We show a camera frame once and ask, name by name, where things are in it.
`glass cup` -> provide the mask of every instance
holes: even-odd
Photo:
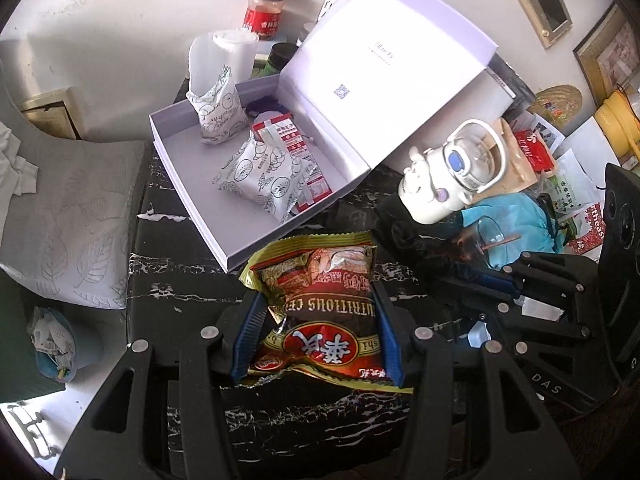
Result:
[[[445,241],[441,251],[451,260],[481,267],[500,269],[507,260],[507,247],[500,226],[489,216],[463,228]]]

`white wall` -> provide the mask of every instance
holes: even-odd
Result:
[[[290,39],[323,0],[286,0]],[[445,0],[481,27],[534,91],[573,84],[594,111],[573,49],[611,0],[565,0],[574,26],[545,51],[517,0]],[[150,136],[148,113],[173,101],[192,39],[241,24],[246,0],[23,0],[0,34],[16,102],[72,86],[88,138]]]

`silver screw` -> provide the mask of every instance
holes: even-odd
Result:
[[[489,352],[489,354],[499,354],[500,352],[502,352],[502,345],[499,341],[491,339],[490,341],[484,343],[484,349]]]
[[[202,330],[200,330],[200,335],[203,339],[213,339],[218,336],[220,330],[218,330],[217,326],[206,326]]]
[[[431,339],[433,337],[433,330],[427,326],[419,326],[414,330],[414,334],[418,339],[422,339],[426,341],[427,339]]]
[[[149,341],[147,341],[146,339],[137,339],[131,344],[131,349],[136,354],[145,352],[147,348],[149,348]]]

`woven plate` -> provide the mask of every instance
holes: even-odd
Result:
[[[582,108],[582,94],[571,85],[552,86],[536,94],[536,100],[527,109],[538,114],[558,129],[569,123]]]

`dark green surface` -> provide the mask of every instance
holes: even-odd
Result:
[[[42,376],[27,334],[27,316],[33,306],[28,294],[0,270],[0,402],[33,399],[65,389]]]

